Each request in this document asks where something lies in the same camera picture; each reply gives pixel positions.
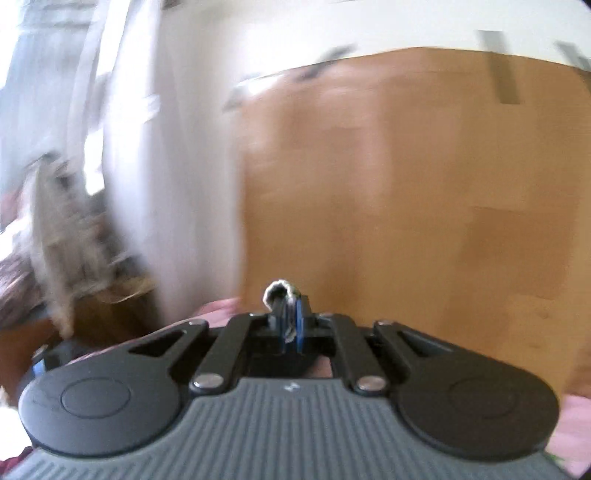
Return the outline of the pink deer print bedsheet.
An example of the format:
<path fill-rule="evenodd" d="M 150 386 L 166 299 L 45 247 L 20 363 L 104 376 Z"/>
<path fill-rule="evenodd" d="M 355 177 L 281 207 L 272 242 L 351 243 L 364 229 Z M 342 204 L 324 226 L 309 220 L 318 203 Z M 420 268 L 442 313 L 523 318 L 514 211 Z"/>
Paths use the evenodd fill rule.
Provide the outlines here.
<path fill-rule="evenodd" d="M 242 312 L 239 298 L 213 301 L 201 306 L 194 317 L 206 320 L 211 327 L 222 327 L 231 317 Z M 575 478 L 590 468 L 590 381 L 575 380 L 573 391 L 561 400 L 559 421 L 547 451 Z"/>

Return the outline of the black green white knit sweater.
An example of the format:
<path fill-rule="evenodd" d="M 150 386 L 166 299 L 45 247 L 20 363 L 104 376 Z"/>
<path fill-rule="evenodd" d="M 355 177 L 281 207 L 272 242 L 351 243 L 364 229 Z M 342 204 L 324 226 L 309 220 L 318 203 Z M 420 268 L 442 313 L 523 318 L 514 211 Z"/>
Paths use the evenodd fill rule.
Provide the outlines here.
<path fill-rule="evenodd" d="M 301 292 L 287 280 L 274 280 L 263 292 L 263 305 L 269 311 L 269 324 L 283 346 L 297 340 L 301 317 Z"/>

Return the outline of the wood pattern board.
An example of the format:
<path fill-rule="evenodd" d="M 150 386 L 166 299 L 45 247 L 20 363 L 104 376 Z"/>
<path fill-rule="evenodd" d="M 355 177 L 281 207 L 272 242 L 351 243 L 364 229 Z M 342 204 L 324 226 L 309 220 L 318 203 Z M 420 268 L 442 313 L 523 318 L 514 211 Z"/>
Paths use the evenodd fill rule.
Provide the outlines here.
<path fill-rule="evenodd" d="M 590 72 L 406 49 L 294 69 L 239 110 L 242 304 L 293 282 L 563 391 L 590 335 Z"/>

